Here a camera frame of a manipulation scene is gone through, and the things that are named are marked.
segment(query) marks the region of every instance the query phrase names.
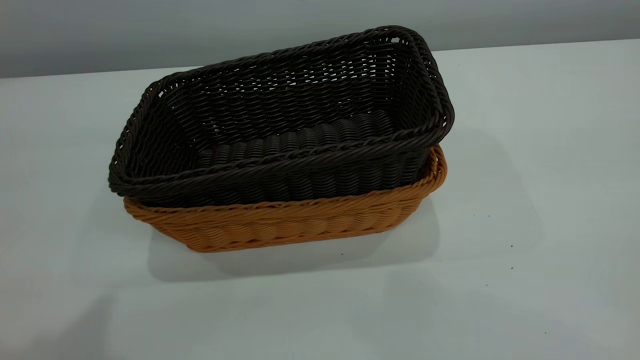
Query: white table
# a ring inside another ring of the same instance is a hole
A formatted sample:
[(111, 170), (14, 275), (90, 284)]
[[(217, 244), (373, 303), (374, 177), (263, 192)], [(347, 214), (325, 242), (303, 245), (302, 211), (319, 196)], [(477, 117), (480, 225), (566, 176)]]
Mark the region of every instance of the white table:
[(107, 186), (180, 69), (0, 79), (0, 359), (638, 359), (640, 40), (435, 56), (456, 123), (416, 214), (221, 254)]

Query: orange wicker basket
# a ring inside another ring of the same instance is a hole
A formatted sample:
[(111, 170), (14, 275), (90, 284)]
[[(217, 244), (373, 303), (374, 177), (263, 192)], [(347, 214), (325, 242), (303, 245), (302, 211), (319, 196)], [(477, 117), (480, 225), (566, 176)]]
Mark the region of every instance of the orange wicker basket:
[(250, 205), (151, 208), (130, 198), (134, 218), (199, 252), (216, 252), (380, 233), (399, 225), (447, 176), (439, 145), (426, 176), (411, 185), (364, 195)]

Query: basket rim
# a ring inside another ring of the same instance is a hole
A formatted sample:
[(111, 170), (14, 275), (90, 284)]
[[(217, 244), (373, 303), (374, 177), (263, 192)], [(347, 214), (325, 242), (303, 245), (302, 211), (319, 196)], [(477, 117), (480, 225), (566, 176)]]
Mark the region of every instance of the basket rim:
[(229, 218), (240, 214), (260, 213), (261, 218), (269, 218), (275, 216), (279, 210), (287, 208), (297, 208), (299, 213), (295, 217), (306, 217), (308, 213), (319, 214), (321, 208), (329, 208), (339, 202), (350, 202), (352, 208), (357, 209), (363, 203), (370, 203), (371, 198), (383, 204), (390, 200), (411, 199), (416, 196), (417, 190), (424, 190), (420, 195), (426, 196), (428, 193), (437, 189), (444, 183), (447, 177), (447, 162), (444, 157), (442, 148), (436, 145), (429, 152), (429, 160), (426, 163), (427, 174), (419, 181), (402, 186), (399, 188), (388, 190), (375, 190), (362, 195), (348, 195), (342, 197), (332, 197), (328, 199), (310, 199), (299, 201), (274, 201), (259, 202), (256, 204), (234, 204), (234, 205), (217, 205), (217, 206), (198, 206), (194, 208), (162, 208), (154, 206), (145, 206), (139, 200), (130, 197), (124, 198), (124, 206), (137, 220), (153, 223), (172, 224), (179, 223), (181, 216), (200, 215), (198, 221), (205, 221), (207, 214), (219, 214), (221, 216), (228, 215)]
[(183, 170), (174, 174), (145, 176), (145, 177), (131, 177), (127, 173), (127, 160), (135, 156), (132, 153), (131, 148), (137, 141), (141, 141), (136, 136), (138, 129), (143, 125), (145, 113), (148, 110), (147, 100), (152, 99), (160, 91), (162, 91), (162, 84), (176, 82), (176, 80), (184, 78), (185, 76), (197, 76), (211, 70), (223, 71), (226, 68), (233, 67), (238, 68), (246, 66), (249, 63), (255, 63), (264, 58), (279, 58), (290, 54), (291, 52), (299, 53), (300, 51), (308, 51), (307, 54), (311, 55), (314, 49), (329, 47), (329, 46), (348, 46), (353, 42), (362, 41), (362, 35), (379, 35), (380, 33), (386, 33), (389, 37), (396, 35), (404, 36), (413, 47), (415, 54), (424, 60), (423, 54), (420, 54), (419, 48), (416, 45), (416, 39), (420, 40), (427, 50), (426, 56), (429, 56), (430, 52), (426, 43), (420, 35), (413, 30), (404, 28), (402, 26), (382, 26), (374, 29), (365, 30), (359, 33), (352, 33), (348, 35), (342, 35), (340, 37), (331, 38), (329, 40), (323, 40), (319, 42), (313, 42), (307, 45), (301, 45), (297, 47), (290, 47), (288, 49), (276, 50), (271, 53), (262, 53), (253, 56), (245, 56), (235, 60), (227, 60), (221, 63), (207, 65), (193, 70), (176, 72), (165, 76), (159, 81), (152, 83), (142, 95), (142, 100), (134, 109), (133, 114), (130, 116), (127, 124), (125, 125), (120, 138), (116, 142), (116, 151), (109, 164), (109, 187), (112, 191), (118, 193), (121, 196), (128, 195), (140, 195), (140, 191), (146, 189), (150, 192), (153, 188), (161, 184), (172, 184), (174, 186), (180, 186), (183, 181), (193, 180), (194, 178), (206, 178), (207, 181), (230, 181), (231, 172), (242, 171), (246, 172), (247, 168), (251, 168), (252, 171), (259, 170), (260, 167), (278, 167), (282, 163), (288, 163), (292, 165), (296, 162), (296, 159), (304, 159), (306, 161), (322, 161), (327, 157), (334, 157), (339, 152), (341, 159), (353, 159), (362, 158), (365, 156), (367, 159), (375, 157), (380, 154), (381, 150), (387, 148), (390, 143), (393, 143), (397, 151), (406, 151), (407, 149), (415, 146), (430, 147), (439, 142), (444, 135), (446, 135), (454, 120), (454, 111), (451, 106), (451, 102), (448, 97), (448, 93), (442, 83), (441, 77), (438, 73), (437, 64), (434, 61), (429, 61), (429, 66), (433, 69), (433, 79), (429, 71), (426, 69), (426, 64), (422, 61), (422, 68), (419, 69), (426, 76), (424, 79), (429, 83), (431, 88), (434, 89), (436, 94), (431, 100), (434, 107), (431, 109), (429, 117), (446, 119), (444, 126), (440, 131), (435, 131), (429, 122), (421, 126), (396, 131), (392, 135), (380, 136), (374, 138), (368, 138), (357, 142), (346, 142), (325, 145), (324, 147), (315, 147), (313, 149), (295, 150), (291, 152), (283, 152), (280, 154), (265, 156), (263, 158), (249, 158), (239, 161), (233, 161), (221, 165), (213, 165), (207, 168), (196, 168)]

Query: rectangular basket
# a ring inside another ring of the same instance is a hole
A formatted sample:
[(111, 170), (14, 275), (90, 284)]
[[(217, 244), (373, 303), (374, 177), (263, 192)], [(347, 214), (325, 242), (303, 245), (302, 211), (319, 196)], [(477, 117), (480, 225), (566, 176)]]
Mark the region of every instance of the rectangular basket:
[(197, 208), (150, 208), (130, 198), (124, 203), (134, 218), (199, 252), (343, 238), (380, 233), (409, 217), (447, 176), (439, 145), (426, 164), (416, 183), (358, 196)]
[(418, 180), (453, 119), (425, 41), (387, 26), (152, 83), (109, 185), (171, 208), (360, 195)]

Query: dark brown wicker basket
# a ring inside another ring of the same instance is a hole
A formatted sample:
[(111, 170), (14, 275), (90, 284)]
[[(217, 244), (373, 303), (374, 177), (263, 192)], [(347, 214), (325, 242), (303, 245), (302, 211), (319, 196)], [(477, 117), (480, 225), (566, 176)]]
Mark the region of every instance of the dark brown wicker basket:
[(422, 37), (387, 26), (152, 83), (109, 185), (171, 208), (360, 195), (415, 182), (453, 120)]

